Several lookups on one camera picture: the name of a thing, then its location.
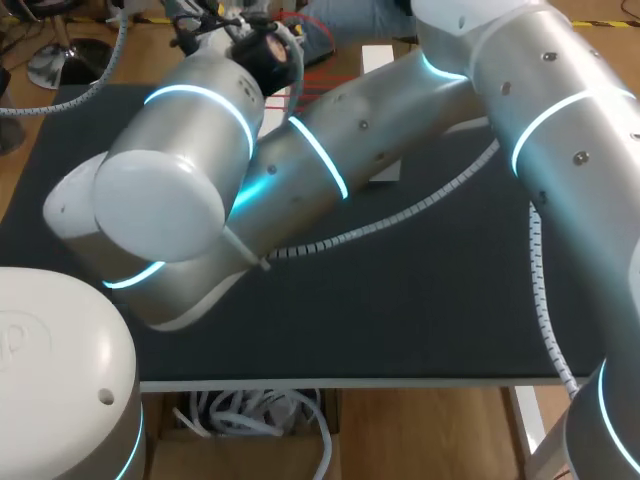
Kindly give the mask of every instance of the floor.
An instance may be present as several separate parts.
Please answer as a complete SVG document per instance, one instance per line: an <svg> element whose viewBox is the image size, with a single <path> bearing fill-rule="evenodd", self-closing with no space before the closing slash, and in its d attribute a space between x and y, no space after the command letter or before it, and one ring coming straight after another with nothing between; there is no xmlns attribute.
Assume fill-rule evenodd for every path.
<svg viewBox="0 0 640 480"><path fill-rule="evenodd" d="M623 20L617 1L555 0L572 20ZM629 0L640 14L640 0ZM115 35L103 25L73 24L72 37L91 36L113 42ZM632 90L640 93L640 29L580 28L619 72ZM16 106L51 103L54 94L35 87L26 78L25 61L50 42L42 33L3 59L12 71L11 94ZM137 25L129 36L114 83L158 82L180 59L169 48L171 29ZM358 52L345 51L341 61L359 70ZM24 120L25 144L0 160L0 218L33 146L41 117ZM559 418L568 400L559 387L537 388L545 427ZM518 449L514 447L508 406L498 388L442 390L350 390L342 393L341 461L347 479L455 479L513 480L518 478Z"/></svg>

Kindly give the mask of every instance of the black table mat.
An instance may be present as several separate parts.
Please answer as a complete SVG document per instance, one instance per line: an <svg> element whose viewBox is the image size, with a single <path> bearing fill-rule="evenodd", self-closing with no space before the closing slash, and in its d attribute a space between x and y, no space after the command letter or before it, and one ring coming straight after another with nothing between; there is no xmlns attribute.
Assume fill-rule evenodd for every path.
<svg viewBox="0 0 640 480"><path fill-rule="evenodd" d="M109 148L149 90L109 86L44 121L0 224L0 265L66 273L111 297L49 232L42 205L66 173ZM65 87L56 101L82 91ZM412 205L466 168L491 138L488 129L460 132L422 148L405 158L399 184L353 195L291 244ZM449 198L400 225L274 261L270 272L253 270L188 329L153 332L122 311L143 381L548 378L555 372L536 323L528 254L528 199L499 153ZM574 373L586 376L603 357L594 309L549 229L545 265L558 341Z"/></svg>

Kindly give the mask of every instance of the white cable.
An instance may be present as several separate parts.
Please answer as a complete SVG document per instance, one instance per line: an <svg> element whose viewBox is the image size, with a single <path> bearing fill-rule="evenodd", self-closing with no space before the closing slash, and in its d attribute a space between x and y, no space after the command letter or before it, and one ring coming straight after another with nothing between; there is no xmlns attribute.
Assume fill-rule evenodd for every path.
<svg viewBox="0 0 640 480"><path fill-rule="evenodd" d="M560 375L560 379L567 388L571 400L578 393L579 387L576 379L567 365L564 355L558 346L556 336L553 333L549 309L547 307L547 290L544 283L544 265L542 261L542 222L540 215L533 204L529 205L529 252L531 260L531 279L533 283L533 297L536 304L538 325L542 332L544 345L549 353L551 362Z"/></svg>
<svg viewBox="0 0 640 480"><path fill-rule="evenodd" d="M322 410L320 410L318 406L308 397L302 395L301 393L295 390L287 390L283 393L286 396L291 397L294 400L297 400L300 403L305 404L307 407L311 409L311 411L315 414L316 418L318 419L318 426L320 427L320 434L322 435L322 443L324 444L324 451L322 452L322 459L320 460L320 465L318 465L316 474L313 476L313 480L322 480L324 476L327 474L327 470L329 469L329 464L331 463L331 453L333 450L333 445L331 442L331 433L329 432L329 426L327 425L327 420L324 418L324 414L322 413Z"/></svg>
<svg viewBox="0 0 640 480"><path fill-rule="evenodd" d="M350 232L343 233L332 238L327 238L316 243L299 245L297 247L285 247L274 250L269 254L268 258L270 260L281 258L296 258L308 254L322 252L324 250L337 247L338 245L343 245L353 240L366 237L367 235L371 235L372 233L379 232L391 227L392 225L397 225L398 223L403 222L408 218L411 218L414 215L422 212L428 207L438 203L440 200L460 187L460 185L465 183L467 180L473 177L482 167L484 167L499 148L500 145L498 144L498 141L494 140L489 148L487 148L484 153L480 155L480 157L460 175L451 180L434 194L403 210L400 213L387 217L383 220L380 220L379 222L375 222L365 227L357 228L355 230L351 230Z"/></svg>
<svg viewBox="0 0 640 480"><path fill-rule="evenodd" d="M208 392L201 394L198 401L198 392L191 392L189 396L189 410L191 419L187 418L178 408L173 413L184 425L190 428L196 435L202 438L217 436L283 436L292 432L296 417L301 412L300 406L305 405L312 412L312 418L318 420L320 434L324 450L322 459L314 475L314 480L321 480L327 473L331 463L332 441L327 421L320 408L320 391L316 389L316 401L302 395L295 390L225 390L211 402L209 407L209 421L214 427L214 432L207 431L201 423L201 415L206 410ZM229 400L229 407L222 408L223 403ZM286 415L277 415L271 423L267 423L265 415L271 411L273 417L274 406L283 407L286 402L288 412Z"/></svg>
<svg viewBox="0 0 640 480"><path fill-rule="evenodd" d="M116 68L118 60L122 55L122 49L124 48L125 41L127 40L127 14L124 10L118 13L118 19L120 20L120 28L118 29L118 38L116 44L113 47L113 53L107 68L102 73L102 76L98 79L92 87L78 98L74 98L68 102L59 103L58 105L51 105L49 107L36 107L36 108L0 108L1 117L17 117L17 116L35 116L35 115L48 115L50 113L59 113L69 110L71 108L78 107L85 103L87 100L92 99L95 95L102 90L107 84L109 78L113 74Z"/></svg>
<svg viewBox="0 0 640 480"><path fill-rule="evenodd" d="M286 121L291 115L295 113L296 107L298 106L298 101L300 100L302 92L304 91L304 58L302 57L302 49L298 45L296 37L293 36L293 34L287 27L285 27L283 24L279 24L276 33L282 39L282 41L287 44L289 50L291 50L291 55L293 55L293 62L296 65L296 82L291 88L291 96L289 97L287 115L285 115L283 120Z"/></svg>
<svg viewBox="0 0 640 480"><path fill-rule="evenodd" d="M211 438L211 434L207 431L199 430L191 420L184 416L184 414L177 408L173 407L173 414L178 418L182 423L184 423L187 427L189 427L195 434L199 435L202 438Z"/></svg>

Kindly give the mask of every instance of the screw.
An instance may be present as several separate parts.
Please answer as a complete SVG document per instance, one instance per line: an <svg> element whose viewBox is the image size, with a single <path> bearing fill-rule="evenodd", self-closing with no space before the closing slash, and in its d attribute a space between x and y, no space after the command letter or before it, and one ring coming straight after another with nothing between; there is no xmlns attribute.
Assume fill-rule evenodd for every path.
<svg viewBox="0 0 640 480"><path fill-rule="evenodd" d="M573 156L573 163L578 167L584 165L589 161L589 154L587 152L578 152Z"/></svg>

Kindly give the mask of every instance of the glowing cyan light ring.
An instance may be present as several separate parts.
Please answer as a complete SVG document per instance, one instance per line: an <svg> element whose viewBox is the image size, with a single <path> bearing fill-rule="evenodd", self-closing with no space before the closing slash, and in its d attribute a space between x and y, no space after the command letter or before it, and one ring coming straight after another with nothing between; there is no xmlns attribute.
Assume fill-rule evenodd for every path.
<svg viewBox="0 0 640 480"><path fill-rule="evenodd" d="M115 480L121 480L122 477L124 477L124 474L127 473L127 470L129 469L129 465L131 465L131 462L133 461L133 457L136 456L138 445L140 445L140 438L142 438L143 426L144 426L144 412L142 410L142 405L140 405L140 428L138 429L138 438L136 439L136 444L133 446L133 450L131 450L131 455L129 455L129 460L127 460L127 463L124 464L124 467L122 467L122 470L120 471L118 476L115 478Z"/></svg>
<svg viewBox="0 0 640 480"><path fill-rule="evenodd" d="M617 92L620 95L625 97L636 98L635 95L633 95L631 92L627 92L626 90L622 90L620 88L613 88L610 90ZM529 137L533 135L533 132L535 132L540 125L542 125L548 118L552 117L563 108L566 108L569 105L579 102L580 100L584 100L585 98L595 97L600 92L601 92L600 90L585 90L584 92L571 95L570 97L567 97L564 100L559 101L552 107L542 112L542 114L538 116L538 118L536 118L533 122L531 122L531 124L525 129L525 131L522 132L522 135L518 139L518 142L516 143L516 146L513 149L513 154L511 155L511 169L513 170L513 173L515 174L515 176L516 177L518 176L518 171L516 167L518 165L518 157L520 156L520 153L524 148L524 144L527 142L527 140L529 140Z"/></svg>
<svg viewBox="0 0 640 480"><path fill-rule="evenodd" d="M600 412L602 413L602 419L604 420L604 424L609 431L609 435L611 435L613 443L615 443L616 447L618 447L618 450L620 451L624 459L629 462L629 465L631 465L638 474L640 474L640 464L636 462L636 460L631 456L629 451L622 444L620 437L618 437L618 434L613 429L613 425L611 424L611 420L609 419L609 414L607 413L607 407L604 404L604 389L602 384L604 382L604 367L606 364L607 361L605 360L602 364L602 368L600 369L600 376L598 377L598 402L600 403Z"/></svg>
<svg viewBox="0 0 640 480"><path fill-rule="evenodd" d="M253 147L254 147L253 135L251 134L251 129L249 128L249 124L244 119L240 111L229 100L227 100L222 95L216 92L213 92L206 88L196 87L195 85L170 85L168 87L163 87L160 90L156 90L155 92L153 92L151 95L149 95L149 97L147 97L147 99L144 101L144 104L146 105L154 98L159 97L160 95L164 95L165 93L171 93L171 92L198 93L200 95L203 95L209 98L210 100L213 100L214 102L218 103L224 108L226 108L227 111L231 113L231 115L233 115L236 118L236 120L238 120L238 122L240 123L240 126L244 130L244 133L247 136L247 141L249 142L249 158L253 157Z"/></svg>
<svg viewBox="0 0 640 480"><path fill-rule="evenodd" d="M440 70L439 68L434 67L424 54L422 55L422 59L424 60L424 64L427 66L427 69L438 77L446 78L448 80L469 80L469 78L464 75L445 72L443 70Z"/></svg>
<svg viewBox="0 0 640 480"><path fill-rule="evenodd" d="M115 283L109 283L109 282L102 282L102 283L105 287L110 288L111 290L120 290L123 288L128 288L135 285L136 283L140 283L141 281L149 278L151 275L156 273L165 265L166 265L165 262L156 262L149 265L149 267L147 267L144 271L140 272L135 277L131 277L126 280L121 280Z"/></svg>
<svg viewBox="0 0 640 480"><path fill-rule="evenodd" d="M324 164L329 169L329 172L331 172L333 179L338 184L338 188L340 189L342 198L346 199L349 196L349 190L347 189L347 184L344 183L344 179L342 178L342 175L340 175L340 172L338 172L338 169L333 163L333 160L331 160L331 157L329 157L329 154L327 153L327 151L322 147L322 145L320 145L320 142L318 142L318 140L313 135L313 133L311 133L309 129L305 127L305 125L300 120L298 120L295 117L289 117L289 122L291 122L291 124L295 126L298 129L298 131L304 136L304 138L306 138L307 141L311 144L311 146L316 151L318 156L322 159Z"/></svg>

